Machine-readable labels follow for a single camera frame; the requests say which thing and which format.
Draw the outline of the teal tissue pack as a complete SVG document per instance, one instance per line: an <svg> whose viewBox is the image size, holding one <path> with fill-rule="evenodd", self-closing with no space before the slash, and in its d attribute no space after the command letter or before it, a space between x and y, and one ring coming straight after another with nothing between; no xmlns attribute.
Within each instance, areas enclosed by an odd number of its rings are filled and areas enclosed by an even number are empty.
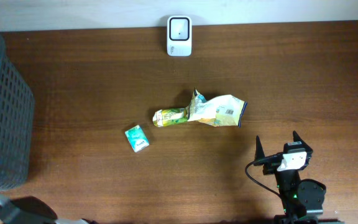
<svg viewBox="0 0 358 224"><path fill-rule="evenodd" d="M150 145L149 140L139 125L125 131L125 135L135 153Z"/></svg>

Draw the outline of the green drink carton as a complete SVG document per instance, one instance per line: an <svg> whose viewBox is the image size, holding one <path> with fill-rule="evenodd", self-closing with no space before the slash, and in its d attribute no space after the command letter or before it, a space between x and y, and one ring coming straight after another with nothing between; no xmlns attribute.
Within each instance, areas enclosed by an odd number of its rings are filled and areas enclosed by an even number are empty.
<svg viewBox="0 0 358 224"><path fill-rule="evenodd" d="M152 118L156 127L166 127L188 121L188 110L186 108L171 108L158 110Z"/></svg>

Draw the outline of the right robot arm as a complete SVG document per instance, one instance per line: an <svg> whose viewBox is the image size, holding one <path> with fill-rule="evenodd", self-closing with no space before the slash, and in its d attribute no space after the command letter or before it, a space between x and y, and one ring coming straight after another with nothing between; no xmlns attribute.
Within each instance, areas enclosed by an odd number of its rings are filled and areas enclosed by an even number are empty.
<svg viewBox="0 0 358 224"><path fill-rule="evenodd" d="M265 190L277 195L283 206L283 215L275 215L274 223L341 223L338 219L320 220L326 186L313 179L301 179L299 172L310 163L313 149L302 140L296 131L293 141L284 144L283 151L266 156L260 138L255 143L255 157L245 168L246 176ZM263 175L274 175L277 191L255 180L248 172L250 166L262 166Z"/></svg>

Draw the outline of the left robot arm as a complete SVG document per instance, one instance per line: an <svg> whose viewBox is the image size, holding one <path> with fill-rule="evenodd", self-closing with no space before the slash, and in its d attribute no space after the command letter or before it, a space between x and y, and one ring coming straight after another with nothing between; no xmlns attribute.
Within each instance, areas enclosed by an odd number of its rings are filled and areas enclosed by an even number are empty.
<svg viewBox="0 0 358 224"><path fill-rule="evenodd" d="M91 224L92 221L84 218L79 220L58 218L51 207L34 196L10 199L0 194L0 223Z"/></svg>

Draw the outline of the yellow snack bag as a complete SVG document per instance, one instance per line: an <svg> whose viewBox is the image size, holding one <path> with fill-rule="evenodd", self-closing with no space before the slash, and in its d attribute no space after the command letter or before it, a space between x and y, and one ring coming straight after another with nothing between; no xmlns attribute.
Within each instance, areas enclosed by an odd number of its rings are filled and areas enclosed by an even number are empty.
<svg viewBox="0 0 358 224"><path fill-rule="evenodd" d="M207 100L196 88L187 107L188 122L197 121L214 127L241 127L241 118L247 102L232 95L221 95Z"/></svg>

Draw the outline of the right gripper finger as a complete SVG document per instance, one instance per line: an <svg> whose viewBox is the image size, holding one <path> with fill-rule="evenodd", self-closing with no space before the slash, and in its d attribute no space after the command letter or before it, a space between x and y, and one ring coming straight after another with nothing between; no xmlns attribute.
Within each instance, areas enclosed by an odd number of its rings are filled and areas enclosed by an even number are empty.
<svg viewBox="0 0 358 224"><path fill-rule="evenodd" d="M302 140L302 138L299 136L299 134L296 131L293 131L293 141L294 142L301 142L301 145L305 148L305 149L311 149L309 147L309 145L307 145L307 143L304 142L304 140Z"/></svg>
<svg viewBox="0 0 358 224"><path fill-rule="evenodd" d="M256 148L255 148L254 160L261 161L265 158L265 154L259 136L256 136L255 143L256 143Z"/></svg>

